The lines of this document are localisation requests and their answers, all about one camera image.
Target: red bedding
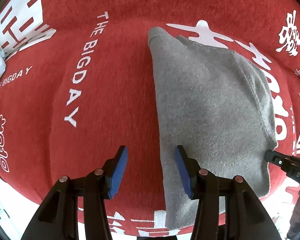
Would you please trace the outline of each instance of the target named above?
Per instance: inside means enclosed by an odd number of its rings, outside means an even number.
[[[184,30],[200,20],[206,25]],[[154,26],[200,37],[203,44],[221,43],[260,67],[274,99],[276,150],[300,156],[295,0],[10,0],[0,14],[0,45],[7,55],[27,45],[7,60],[0,80],[2,179],[40,203],[60,176],[86,176],[126,145],[121,187],[105,203],[111,230],[135,236],[192,231],[164,224],[147,46],[147,31]],[[269,171],[271,194],[285,175],[271,164]]]

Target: silver screw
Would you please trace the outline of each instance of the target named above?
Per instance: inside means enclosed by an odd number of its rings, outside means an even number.
[[[59,179],[60,182],[66,182],[67,180],[68,180],[67,176],[61,176]]]
[[[241,177],[241,176],[235,176],[234,179],[236,182],[239,182],[239,183],[243,182],[243,177]]]
[[[97,169],[97,170],[94,171],[94,174],[100,176],[100,175],[103,174],[103,170],[102,169]]]
[[[199,170],[199,174],[202,176],[206,176],[206,175],[208,175],[208,171],[206,169],[201,169],[201,170]]]

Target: blue gripper pad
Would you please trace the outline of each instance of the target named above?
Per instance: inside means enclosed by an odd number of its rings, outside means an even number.
[[[117,155],[114,159],[112,159],[112,161],[116,162],[117,165],[114,167],[114,171],[111,177],[108,177],[106,175],[107,184],[109,186],[108,194],[110,199],[112,199],[114,195],[118,193],[119,190],[122,176],[128,161],[127,147],[121,146],[118,150]]]
[[[189,166],[187,169],[186,164],[188,164],[188,165],[190,164],[189,159],[186,155],[184,148],[181,145],[178,145],[176,147],[176,150],[174,152],[174,158],[175,158],[178,170],[179,170],[183,189],[184,189],[185,193],[188,195],[188,197],[190,199],[192,199],[194,192],[192,191],[191,183],[193,182],[193,179],[195,179],[195,178],[191,178],[191,175],[188,172]]]

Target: screw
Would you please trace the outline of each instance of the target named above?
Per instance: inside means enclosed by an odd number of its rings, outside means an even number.
[[[97,175],[97,176],[100,176],[103,174],[103,170],[102,169],[97,169],[94,171],[94,174]]]
[[[243,182],[243,177],[241,177],[241,176],[235,176],[234,179],[236,182],[239,182],[239,183]]]
[[[60,182],[66,182],[67,180],[68,180],[67,176],[61,176],[59,179]]]
[[[206,175],[208,175],[208,171],[206,169],[201,169],[201,170],[199,170],[199,174],[202,176],[206,176]]]

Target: gray cloth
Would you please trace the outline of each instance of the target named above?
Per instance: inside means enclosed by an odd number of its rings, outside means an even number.
[[[198,201],[185,194],[174,161],[182,144],[217,176],[242,175],[258,197],[269,192],[264,153],[277,147],[274,110],[262,71],[236,52],[152,28],[148,43],[160,132],[166,227],[194,224]],[[224,212],[220,200],[220,212]]]

